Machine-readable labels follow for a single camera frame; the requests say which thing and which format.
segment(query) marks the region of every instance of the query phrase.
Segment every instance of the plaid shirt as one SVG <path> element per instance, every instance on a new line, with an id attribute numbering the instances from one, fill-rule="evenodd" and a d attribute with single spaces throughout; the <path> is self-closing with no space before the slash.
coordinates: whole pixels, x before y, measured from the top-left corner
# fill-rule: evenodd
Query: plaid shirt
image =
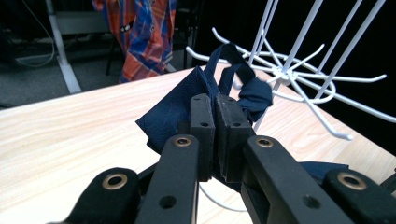
<path id="1" fill-rule="evenodd" d="M 176 0 L 92 0 L 125 55 L 120 82 L 163 73 L 172 59 Z"/>

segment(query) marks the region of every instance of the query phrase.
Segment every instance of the cable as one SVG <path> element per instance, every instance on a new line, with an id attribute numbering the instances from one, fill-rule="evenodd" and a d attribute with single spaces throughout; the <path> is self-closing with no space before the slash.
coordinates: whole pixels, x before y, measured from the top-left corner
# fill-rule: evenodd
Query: cable
<path id="1" fill-rule="evenodd" d="M 41 67 L 46 65 L 47 63 L 50 63 L 55 55 L 55 46 L 54 46 L 54 41 L 52 39 L 52 37 L 50 36 L 50 33 L 47 31 L 47 29 L 44 27 L 43 23 L 41 23 L 41 21 L 35 16 L 35 13 L 27 6 L 26 2 L 24 0 L 22 0 L 23 4 L 26 6 L 26 8 L 29 10 L 29 12 L 32 14 L 32 16 L 35 18 L 35 20 L 38 22 L 38 24 L 43 28 L 44 32 L 46 32 L 47 36 L 49 37 L 49 39 L 51 40 L 51 46 L 52 46 L 52 53 L 50 54 L 46 54 L 46 55 L 38 55 L 38 56 L 31 56 L 31 57 L 26 57 L 25 59 L 32 59 L 32 58 L 41 58 L 41 57 L 46 57 L 49 56 L 49 58 L 44 61 L 43 63 L 39 63 L 39 64 L 29 64 L 29 63 L 24 63 L 23 61 L 21 61 L 20 59 L 16 59 L 16 61 L 24 66 L 28 66 L 28 67 Z"/>
<path id="2" fill-rule="evenodd" d="M 238 208 L 238 207 L 232 207 L 229 204 L 226 204 L 224 202 L 221 202 L 220 200 L 214 198 L 212 195 L 210 195 L 207 190 L 204 188 L 204 186 L 202 186 L 201 184 L 199 184 L 199 189 L 204 193 L 204 195 L 213 203 L 217 204 L 220 207 L 223 207 L 225 209 L 234 211 L 234 212 L 247 212 L 248 210 L 246 208 Z"/>

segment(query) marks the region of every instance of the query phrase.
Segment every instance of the wooden table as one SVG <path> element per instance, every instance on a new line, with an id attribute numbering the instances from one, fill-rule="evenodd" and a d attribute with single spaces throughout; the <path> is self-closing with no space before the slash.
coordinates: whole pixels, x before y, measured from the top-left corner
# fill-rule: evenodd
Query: wooden table
<path id="1" fill-rule="evenodd" d="M 159 156 L 146 147 L 148 139 L 135 121 L 189 71 L 1 111 L 0 223 L 61 221 L 104 170 L 124 167 L 139 173 L 156 162 Z M 276 138 L 297 161 L 347 163 L 377 183 L 392 174 L 394 156 L 332 116 L 324 116 L 354 139 L 332 137 L 306 105 L 280 98 L 275 98 L 257 134 Z M 240 205 L 232 190 L 215 181 L 205 185 L 220 200 Z M 248 213 L 223 209 L 200 194 L 198 223 L 249 222 Z"/>

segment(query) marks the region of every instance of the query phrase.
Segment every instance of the hanging clothing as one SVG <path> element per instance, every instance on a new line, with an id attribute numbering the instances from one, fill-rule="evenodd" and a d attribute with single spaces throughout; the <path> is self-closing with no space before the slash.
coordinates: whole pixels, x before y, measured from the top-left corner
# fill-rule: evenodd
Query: hanging clothing
<path id="1" fill-rule="evenodd" d="M 176 0 L 92 0 L 125 56 L 120 82 L 163 74 L 172 59 Z"/>

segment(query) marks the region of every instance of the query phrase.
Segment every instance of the white wire rack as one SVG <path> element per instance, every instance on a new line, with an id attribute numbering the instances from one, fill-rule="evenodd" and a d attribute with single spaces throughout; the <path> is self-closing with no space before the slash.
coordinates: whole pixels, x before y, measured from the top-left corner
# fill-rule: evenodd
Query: white wire rack
<path id="1" fill-rule="evenodd" d="M 272 21 L 272 18 L 276 12 L 276 6 L 278 3 L 278 0 L 268 0 L 267 5 L 265 7 L 265 10 L 262 15 L 262 21 L 259 27 L 259 30 L 256 35 L 256 39 L 253 44 L 252 51 L 248 51 L 246 49 L 243 49 L 239 46 L 236 46 L 238 51 L 240 51 L 243 54 L 243 57 L 247 59 L 247 63 L 253 68 L 253 69 L 258 69 L 262 70 L 273 77 L 267 80 L 268 83 L 274 83 L 273 85 L 273 96 L 281 97 L 287 100 L 291 100 L 293 102 L 299 102 L 299 103 L 305 103 L 311 111 L 314 113 L 314 115 L 318 118 L 318 120 L 322 123 L 322 125 L 326 128 L 326 130 L 331 133 L 333 136 L 346 139 L 346 140 L 351 140 L 353 136 L 350 134 L 345 134 L 345 133 L 339 133 L 337 132 L 334 127 L 322 116 L 318 108 L 316 107 L 316 104 L 323 104 L 329 102 L 331 99 L 337 99 L 345 104 L 354 106 L 358 108 L 359 110 L 362 110 L 366 113 L 369 113 L 373 116 L 376 116 L 380 119 L 396 123 L 396 118 L 393 116 L 390 116 L 388 114 L 385 114 L 381 111 L 378 111 L 376 109 L 373 109 L 367 105 L 361 104 L 357 101 L 354 101 L 352 99 L 349 99 L 345 97 L 344 95 L 341 95 L 336 92 L 335 84 L 334 81 L 345 81 L 345 82 L 362 82 L 362 83 L 372 83 L 376 82 L 378 80 L 384 79 L 387 75 L 381 75 L 378 77 L 373 77 L 373 78 L 359 78 L 359 77 L 340 77 L 337 76 L 337 73 L 347 57 L 349 56 L 350 52 L 355 48 L 356 44 L 359 42 L 361 39 L 361 36 L 369 26 L 369 24 L 372 22 L 374 19 L 375 15 L 378 13 L 380 8 L 384 5 L 385 0 L 377 0 L 373 7 L 371 8 L 370 12 L 366 16 L 365 20 L 361 24 L 359 30 L 354 34 L 352 39 L 350 40 L 348 46 L 346 47 L 345 51 L 341 55 L 341 57 L 338 59 L 338 62 L 335 64 L 333 67 L 332 71 L 330 72 L 329 75 L 326 75 L 322 72 L 322 68 L 328 61 L 329 57 L 332 55 L 332 51 L 334 50 L 335 46 L 337 45 L 339 39 L 343 35 L 344 31 L 348 27 L 350 21 L 354 17 L 355 13 L 359 9 L 359 6 L 361 5 L 362 0 L 356 0 L 354 6 L 352 9 L 350 9 L 349 14 L 347 15 L 344 23 L 340 27 L 336 37 L 332 41 L 332 44 L 328 48 L 324 58 L 322 59 L 320 65 L 318 67 L 315 67 L 314 65 L 310 64 L 308 61 L 312 59 L 313 57 L 317 56 L 323 49 L 324 45 L 319 46 L 318 50 L 313 52 L 311 55 L 308 55 L 304 59 L 300 60 L 296 58 L 297 51 L 299 50 L 300 46 L 302 45 L 305 35 L 307 34 L 312 22 L 314 21 L 316 15 L 318 14 L 318 10 L 320 9 L 323 0 L 315 0 L 308 15 L 306 16 L 304 25 L 298 34 L 297 38 L 295 39 L 294 45 L 292 46 L 292 49 L 289 53 L 289 55 L 286 54 L 281 54 L 275 52 L 270 43 L 267 41 L 265 38 L 267 35 L 267 32 L 270 28 L 270 24 Z M 227 40 L 226 38 L 222 37 L 219 35 L 216 31 L 215 28 L 212 28 L 212 32 L 216 39 L 218 39 L 222 43 L 229 43 L 230 41 Z M 202 60 L 202 61 L 208 61 L 209 57 L 205 55 L 201 55 L 193 51 L 191 48 L 186 47 L 187 52 L 194 58 Z M 224 60 L 219 60 L 220 63 L 227 63 Z M 309 80 L 309 79 L 319 79 L 322 80 L 324 83 L 319 86 L 315 82 Z M 305 86 L 308 86 L 316 91 L 317 94 L 314 98 L 309 98 L 307 94 L 303 91 L 303 89 L 300 87 L 300 84 L 304 84 Z M 280 85 L 286 85 L 291 86 L 297 91 L 299 94 L 298 97 L 288 95 L 284 92 L 281 92 L 279 90 Z M 235 80 L 233 86 L 237 89 L 240 89 L 241 86 L 240 84 Z M 254 130 L 257 131 L 263 117 L 265 116 L 262 115 L 262 117 L 255 123 L 254 125 Z"/>

